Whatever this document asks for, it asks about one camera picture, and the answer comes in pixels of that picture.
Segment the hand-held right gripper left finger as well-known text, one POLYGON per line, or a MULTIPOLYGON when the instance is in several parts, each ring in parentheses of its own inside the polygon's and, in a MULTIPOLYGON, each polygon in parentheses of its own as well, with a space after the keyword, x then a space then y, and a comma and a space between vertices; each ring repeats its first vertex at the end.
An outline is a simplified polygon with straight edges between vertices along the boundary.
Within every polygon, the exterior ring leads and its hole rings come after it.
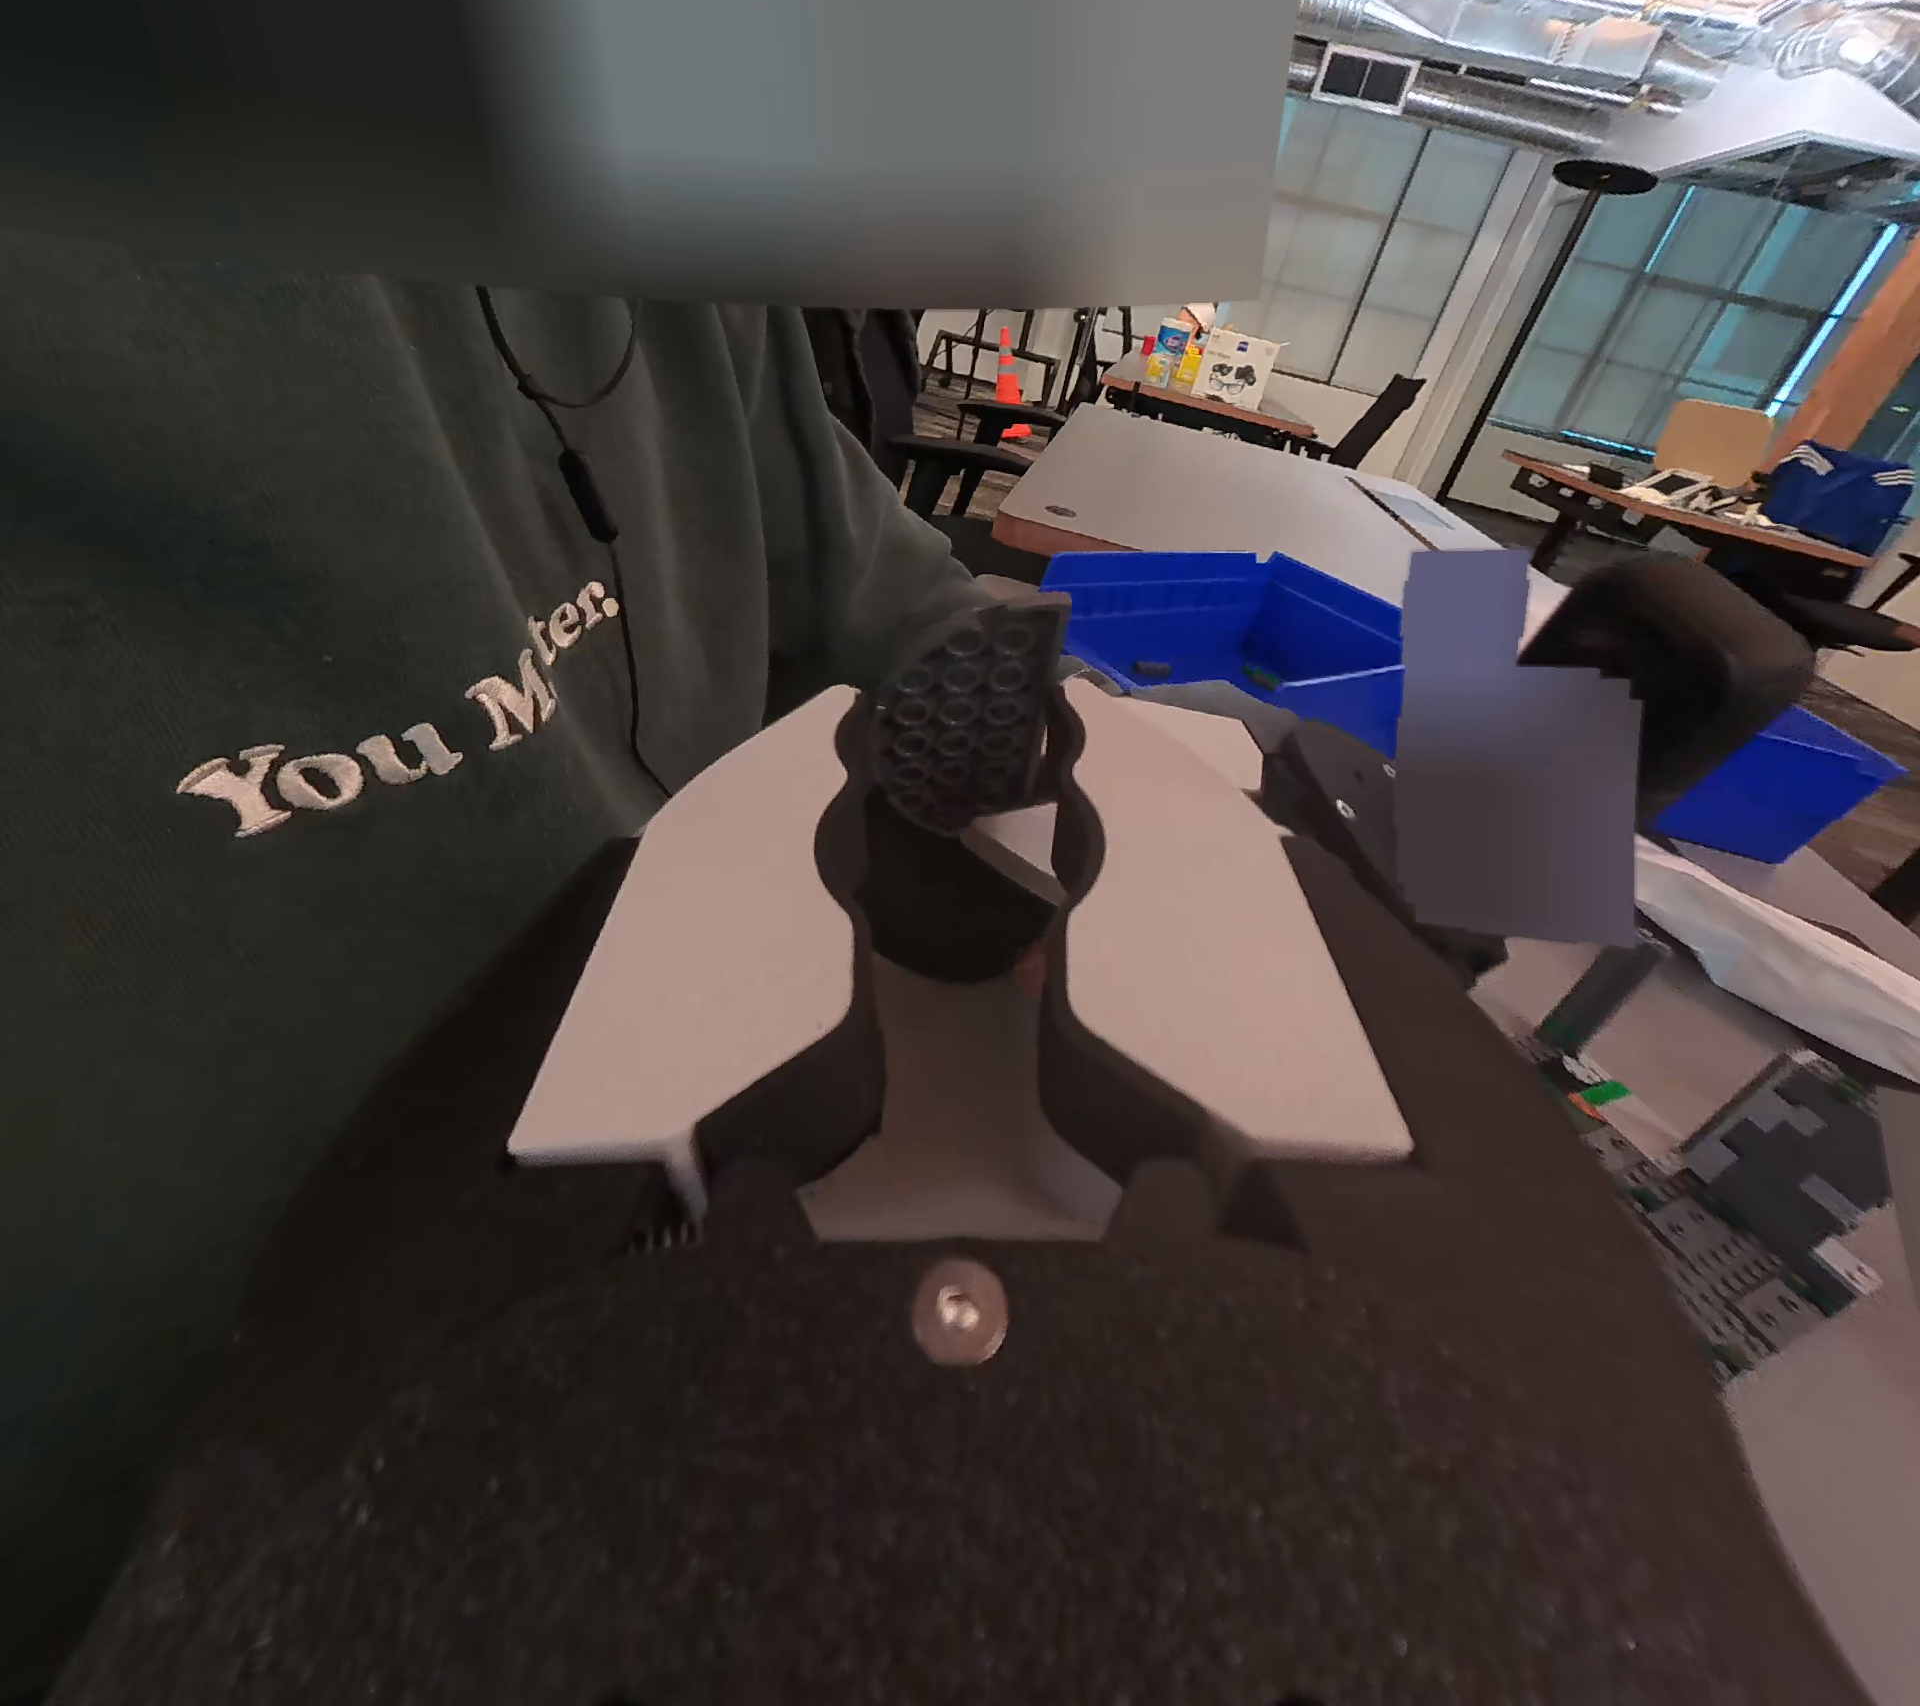
POLYGON ((703 1216, 731 1166, 804 1187, 877 1134, 868 718, 830 686, 640 832, 507 1131, 516 1166, 651 1166, 703 1216))

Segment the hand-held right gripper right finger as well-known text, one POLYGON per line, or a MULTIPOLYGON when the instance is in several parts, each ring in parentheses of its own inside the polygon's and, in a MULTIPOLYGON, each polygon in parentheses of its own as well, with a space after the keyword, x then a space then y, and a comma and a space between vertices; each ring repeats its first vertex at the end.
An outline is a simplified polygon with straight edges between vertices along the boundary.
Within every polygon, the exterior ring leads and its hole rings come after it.
POLYGON ((1296 840, 1197 739, 1227 730, 1088 681, 1054 695, 1046 1121, 1122 1207, 1172 1168, 1211 1220, 1285 1234, 1283 1181, 1397 1185, 1419 1157, 1296 840))

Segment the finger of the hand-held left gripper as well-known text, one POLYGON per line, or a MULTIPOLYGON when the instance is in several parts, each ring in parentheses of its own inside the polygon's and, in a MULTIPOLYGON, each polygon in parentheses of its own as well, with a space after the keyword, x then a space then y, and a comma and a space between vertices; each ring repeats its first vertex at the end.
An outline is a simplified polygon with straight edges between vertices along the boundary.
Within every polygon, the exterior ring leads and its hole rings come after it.
POLYGON ((1054 871, 1054 832, 1055 820, 976 820, 961 843, 995 873, 1057 907, 1065 889, 1054 871))

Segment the dark grey half-round plate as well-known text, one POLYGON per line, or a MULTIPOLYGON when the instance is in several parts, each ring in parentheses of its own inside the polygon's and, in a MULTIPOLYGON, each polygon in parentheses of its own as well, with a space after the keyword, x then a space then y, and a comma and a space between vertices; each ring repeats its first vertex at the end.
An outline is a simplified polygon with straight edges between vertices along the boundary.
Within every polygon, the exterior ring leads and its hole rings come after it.
POLYGON ((869 776, 909 827, 955 838, 1035 800, 1067 618, 1046 590, 949 614, 876 687, 869 776))

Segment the blue plastic bin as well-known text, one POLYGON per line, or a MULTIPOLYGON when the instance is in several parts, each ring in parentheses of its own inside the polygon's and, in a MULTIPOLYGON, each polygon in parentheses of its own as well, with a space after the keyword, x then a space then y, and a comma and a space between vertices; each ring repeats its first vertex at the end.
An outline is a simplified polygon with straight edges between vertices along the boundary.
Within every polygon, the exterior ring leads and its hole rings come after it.
POLYGON ((1793 706, 1638 832, 1780 865, 1902 776, 1894 757, 1793 706))
POLYGON ((1067 598, 1063 649, 1122 692, 1226 686, 1256 714, 1396 754, 1401 614, 1328 572, 1280 554, 1067 552, 1041 588, 1067 598))

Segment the white rounded table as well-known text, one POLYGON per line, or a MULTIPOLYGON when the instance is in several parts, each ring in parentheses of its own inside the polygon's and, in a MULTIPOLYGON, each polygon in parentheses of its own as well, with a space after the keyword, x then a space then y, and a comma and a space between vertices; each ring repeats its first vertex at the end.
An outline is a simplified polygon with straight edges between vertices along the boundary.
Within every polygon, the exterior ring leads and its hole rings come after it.
POLYGON ((1400 479, 1104 404, 1067 414, 1006 491, 990 532, 1038 555, 1283 555, 1390 602, 1401 598, 1414 557, 1498 545, 1400 479))

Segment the wooden side table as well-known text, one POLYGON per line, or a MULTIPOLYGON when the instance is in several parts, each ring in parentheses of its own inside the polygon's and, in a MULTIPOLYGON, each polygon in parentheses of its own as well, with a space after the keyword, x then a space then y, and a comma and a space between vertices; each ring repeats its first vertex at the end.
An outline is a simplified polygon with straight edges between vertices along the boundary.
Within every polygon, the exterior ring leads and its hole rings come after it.
POLYGON ((1180 425, 1190 431, 1218 433, 1248 445, 1329 459, 1331 444, 1320 440, 1308 422, 1296 422, 1257 407, 1199 400, 1172 387, 1145 386, 1140 378, 1107 370, 1097 380, 1099 396, 1116 410, 1180 425))

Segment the cluttered wooden table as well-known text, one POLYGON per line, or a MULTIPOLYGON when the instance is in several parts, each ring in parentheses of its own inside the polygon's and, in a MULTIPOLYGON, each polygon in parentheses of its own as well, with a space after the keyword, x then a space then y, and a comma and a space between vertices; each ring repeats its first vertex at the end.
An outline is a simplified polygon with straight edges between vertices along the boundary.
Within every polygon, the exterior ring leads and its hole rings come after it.
POLYGON ((1668 497, 1639 497, 1627 490, 1598 483, 1589 474, 1576 471, 1545 458, 1518 450, 1500 451, 1502 464, 1512 468, 1510 487, 1521 497, 1548 508, 1548 533, 1531 554, 1534 569, 1548 573, 1558 564, 1574 536, 1602 533, 1603 523, 1642 522, 1672 528, 1703 552, 1752 547, 1780 552, 1814 568, 1836 569, 1857 578, 1876 557, 1808 537, 1777 523, 1742 522, 1727 514, 1705 514, 1678 505, 1668 497))

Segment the white printed box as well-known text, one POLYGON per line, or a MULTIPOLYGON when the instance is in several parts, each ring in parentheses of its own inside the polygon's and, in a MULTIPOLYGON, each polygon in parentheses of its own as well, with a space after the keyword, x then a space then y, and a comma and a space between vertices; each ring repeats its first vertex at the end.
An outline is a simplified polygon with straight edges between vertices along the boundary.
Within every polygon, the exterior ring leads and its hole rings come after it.
POLYGON ((1210 327, 1202 341, 1192 398, 1257 411, 1283 350, 1283 341, 1233 326, 1210 327))

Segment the wooden chair back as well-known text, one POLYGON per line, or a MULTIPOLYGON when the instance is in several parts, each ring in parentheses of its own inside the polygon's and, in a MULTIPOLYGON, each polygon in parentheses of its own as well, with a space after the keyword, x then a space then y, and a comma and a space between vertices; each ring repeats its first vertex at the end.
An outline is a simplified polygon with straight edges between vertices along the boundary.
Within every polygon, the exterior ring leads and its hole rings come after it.
POLYGON ((1742 490, 1764 469, 1777 422, 1764 410, 1701 398, 1678 400, 1647 454, 1656 471, 1685 471, 1742 490))

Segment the grey brick baseplate build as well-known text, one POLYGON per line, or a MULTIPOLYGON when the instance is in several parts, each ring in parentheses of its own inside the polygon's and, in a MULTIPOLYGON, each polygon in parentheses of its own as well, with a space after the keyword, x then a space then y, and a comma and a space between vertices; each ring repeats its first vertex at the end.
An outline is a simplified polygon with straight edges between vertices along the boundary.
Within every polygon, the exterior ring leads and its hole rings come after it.
POLYGON ((1692 1127, 1596 1060, 1598 1038, 1678 954, 1642 923, 1602 948, 1514 1041, 1634 1220, 1714 1382, 1758 1374, 1882 1289, 1855 1237, 1892 1205, 1876 1088, 1787 1045, 1692 1127))

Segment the blue tote bag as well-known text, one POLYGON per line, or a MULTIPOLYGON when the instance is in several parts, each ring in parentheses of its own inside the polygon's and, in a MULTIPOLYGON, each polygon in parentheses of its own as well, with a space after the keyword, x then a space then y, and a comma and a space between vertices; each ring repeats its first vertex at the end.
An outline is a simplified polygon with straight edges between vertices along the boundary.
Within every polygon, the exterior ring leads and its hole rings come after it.
POLYGON ((1907 512, 1909 465, 1803 440, 1768 471, 1762 515, 1812 541, 1876 555, 1907 512))

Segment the person's green sweatshirt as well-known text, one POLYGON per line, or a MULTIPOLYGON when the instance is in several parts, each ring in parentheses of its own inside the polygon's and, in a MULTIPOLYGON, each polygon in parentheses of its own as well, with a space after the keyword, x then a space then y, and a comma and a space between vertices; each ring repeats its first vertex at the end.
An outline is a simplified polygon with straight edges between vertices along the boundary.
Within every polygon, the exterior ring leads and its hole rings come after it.
POLYGON ((587 860, 988 594, 795 307, 4 229, 4 1702, 323 1151, 587 860))

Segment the black floor lamp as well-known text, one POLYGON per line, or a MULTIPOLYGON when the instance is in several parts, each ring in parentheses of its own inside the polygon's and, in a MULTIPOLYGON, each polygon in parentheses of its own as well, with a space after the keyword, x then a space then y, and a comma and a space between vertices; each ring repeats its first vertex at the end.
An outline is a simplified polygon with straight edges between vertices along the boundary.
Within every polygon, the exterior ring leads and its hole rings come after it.
POLYGON ((1646 167, 1605 157, 1563 157, 1549 167, 1549 192, 1541 199, 1538 233, 1515 264, 1514 289, 1491 324, 1479 363, 1466 380, 1458 420, 1448 422, 1443 464, 1429 469, 1425 490, 1450 502, 1458 479, 1476 455, 1494 405, 1515 372, 1558 282, 1605 201, 1638 199, 1654 189, 1657 176, 1646 167))

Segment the white ceiling vent grille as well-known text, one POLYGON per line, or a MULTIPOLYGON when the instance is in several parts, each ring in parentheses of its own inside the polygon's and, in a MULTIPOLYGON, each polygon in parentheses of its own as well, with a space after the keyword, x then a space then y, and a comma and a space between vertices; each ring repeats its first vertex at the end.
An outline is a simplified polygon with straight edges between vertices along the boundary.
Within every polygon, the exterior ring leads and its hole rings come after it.
POLYGON ((1321 47, 1310 80, 1317 103, 1400 116, 1421 61, 1364 46, 1329 41, 1321 47))

